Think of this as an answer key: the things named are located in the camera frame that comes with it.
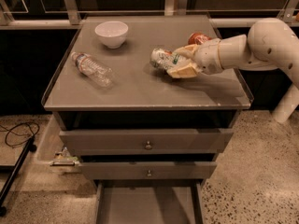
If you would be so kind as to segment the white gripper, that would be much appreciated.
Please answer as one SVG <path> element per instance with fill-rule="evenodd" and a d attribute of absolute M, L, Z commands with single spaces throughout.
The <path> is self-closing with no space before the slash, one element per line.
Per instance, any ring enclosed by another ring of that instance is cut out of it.
<path fill-rule="evenodd" d="M 182 63 L 167 70 L 172 78 L 196 77 L 201 71 L 207 75 L 223 71 L 220 62 L 218 38 L 208 40 L 202 45 L 191 44 L 174 50 L 174 53 L 192 59 L 195 63 Z"/>

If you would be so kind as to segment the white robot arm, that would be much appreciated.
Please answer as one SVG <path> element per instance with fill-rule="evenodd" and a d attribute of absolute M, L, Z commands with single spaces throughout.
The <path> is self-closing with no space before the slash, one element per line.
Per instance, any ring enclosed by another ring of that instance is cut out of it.
<path fill-rule="evenodd" d="M 175 50 L 186 63 L 167 71 L 173 78 L 213 75 L 227 69 L 250 70 L 266 66 L 280 69 L 299 88 L 299 39 L 284 21 L 275 18 L 255 22 L 247 35 L 215 38 L 202 45 Z"/>

